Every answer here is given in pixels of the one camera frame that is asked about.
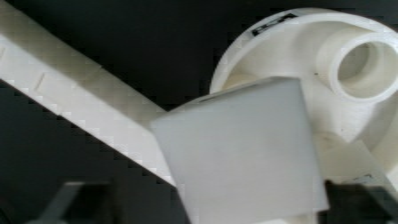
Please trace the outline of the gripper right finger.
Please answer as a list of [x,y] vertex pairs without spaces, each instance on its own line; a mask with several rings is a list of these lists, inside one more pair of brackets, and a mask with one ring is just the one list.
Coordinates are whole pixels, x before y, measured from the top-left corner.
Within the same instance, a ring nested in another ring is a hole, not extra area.
[[398,198],[381,186],[326,182],[322,224],[398,224]]

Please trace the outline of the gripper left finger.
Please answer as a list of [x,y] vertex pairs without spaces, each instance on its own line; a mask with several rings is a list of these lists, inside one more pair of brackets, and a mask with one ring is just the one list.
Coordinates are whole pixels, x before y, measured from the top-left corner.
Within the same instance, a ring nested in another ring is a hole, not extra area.
[[67,182],[40,217],[28,224],[116,224],[111,183]]

